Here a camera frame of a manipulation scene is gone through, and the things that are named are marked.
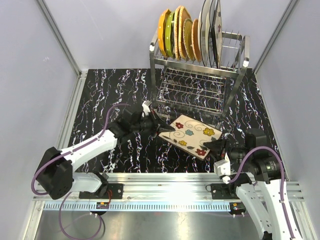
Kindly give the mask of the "floral square ceramic plate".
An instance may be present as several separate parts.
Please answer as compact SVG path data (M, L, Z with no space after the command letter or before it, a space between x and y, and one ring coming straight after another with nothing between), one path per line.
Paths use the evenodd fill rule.
M222 135L219 129L183 114L170 126L175 131L163 132L159 137L200 160L210 152L204 143L218 140Z

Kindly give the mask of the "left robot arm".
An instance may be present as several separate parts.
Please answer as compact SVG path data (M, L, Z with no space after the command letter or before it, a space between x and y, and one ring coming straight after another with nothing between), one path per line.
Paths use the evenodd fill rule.
M31 180L31 191L37 196L49 195L58 200L72 192L84 192L93 198L111 196L107 176L99 172L77 172L96 156L126 143L135 133L148 133L152 138L175 131L151 109L149 101L141 105L121 104L122 113L105 120L100 132L67 148L47 149Z

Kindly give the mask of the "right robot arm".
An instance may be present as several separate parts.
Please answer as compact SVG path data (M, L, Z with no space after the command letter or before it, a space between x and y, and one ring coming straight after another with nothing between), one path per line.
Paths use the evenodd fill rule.
M249 128L244 145L230 145L228 139L203 145L216 159L214 172L228 196L241 200L261 240L303 238L290 207L283 163L267 146L262 129Z

